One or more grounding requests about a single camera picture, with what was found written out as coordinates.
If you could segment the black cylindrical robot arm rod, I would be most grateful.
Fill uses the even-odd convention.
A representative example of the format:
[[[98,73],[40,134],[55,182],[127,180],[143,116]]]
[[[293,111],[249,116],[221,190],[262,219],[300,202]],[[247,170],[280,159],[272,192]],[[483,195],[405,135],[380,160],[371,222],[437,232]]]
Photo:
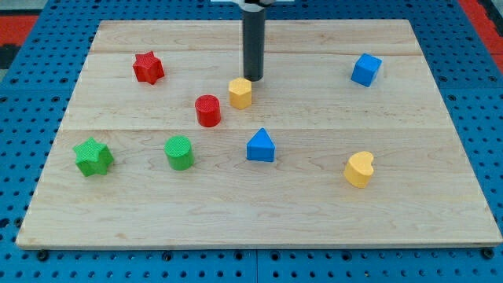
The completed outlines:
[[[263,77],[266,9],[259,1],[240,1],[242,9],[244,77],[252,82]]]

